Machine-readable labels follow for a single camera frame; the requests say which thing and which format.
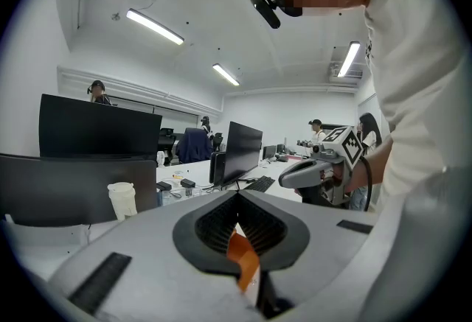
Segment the white cup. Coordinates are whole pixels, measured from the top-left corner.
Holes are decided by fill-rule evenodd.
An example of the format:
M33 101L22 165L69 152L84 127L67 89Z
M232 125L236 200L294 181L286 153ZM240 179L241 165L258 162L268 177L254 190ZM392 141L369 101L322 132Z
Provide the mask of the white cup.
M119 221L138 214L134 200L135 194L132 183L119 182L108 185L108 196Z

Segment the person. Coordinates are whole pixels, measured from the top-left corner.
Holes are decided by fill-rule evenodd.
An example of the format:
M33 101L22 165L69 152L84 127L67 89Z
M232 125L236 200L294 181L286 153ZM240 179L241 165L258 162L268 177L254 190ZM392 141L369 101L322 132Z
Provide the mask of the person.
M311 143L308 145L312 147L315 144L321 142L325 137L326 133L322 130L322 121L319 119L313 119L311 122L308 122L311 125L311 130L313 131L313 137L311 138Z
M275 1L284 9L301 9L303 15L364 7L372 43L368 66L391 133L366 157L372 182L382 183L377 211L390 196L408 194L416 184L441 172L445 162L428 131L429 122L423 119L454 75L465 71L470 51L448 0ZM342 177L341 167L336 167L335 176ZM367 170L358 162L347 191L366 185Z
M105 94L105 85L100 80L94 81L90 88L87 89L87 94L91 93L91 102L100 103L102 105L111 105L110 98Z
M201 128L206 132L206 135L208 136L208 139L210 141L213 140L213 132L212 128L209 126L209 117L204 116L203 119L201 120Z
M358 135L364 148L363 155L372 154L376 147L382 144L381 133L377 122L371 113L365 113L359 118ZM363 211L367 202L367 186L361 186L351 192L349 209Z

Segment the black keyboard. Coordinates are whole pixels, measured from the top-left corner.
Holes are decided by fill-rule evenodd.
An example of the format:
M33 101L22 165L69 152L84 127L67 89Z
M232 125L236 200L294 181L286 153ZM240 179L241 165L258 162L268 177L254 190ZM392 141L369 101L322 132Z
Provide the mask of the black keyboard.
M245 189L250 189L253 191L266 192L272 183L275 182L275 179L270 177L260 177L257 181L249 184Z

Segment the white sleeve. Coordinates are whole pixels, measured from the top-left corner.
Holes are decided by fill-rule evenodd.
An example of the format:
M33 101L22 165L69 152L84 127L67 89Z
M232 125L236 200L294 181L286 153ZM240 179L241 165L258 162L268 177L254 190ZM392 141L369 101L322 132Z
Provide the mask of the white sleeve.
M369 134L366 136L366 138L362 141L362 143L367 145L368 147L371 147L376 142L377 142L377 135L375 134L373 130L371 130Z

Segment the office room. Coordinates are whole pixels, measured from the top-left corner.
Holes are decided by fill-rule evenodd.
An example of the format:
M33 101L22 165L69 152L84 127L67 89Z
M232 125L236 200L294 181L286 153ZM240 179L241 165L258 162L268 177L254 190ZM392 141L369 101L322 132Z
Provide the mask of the office room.
M66 321L431 310L470 233L470 41L446 0L399 1L13 3L11 297Z

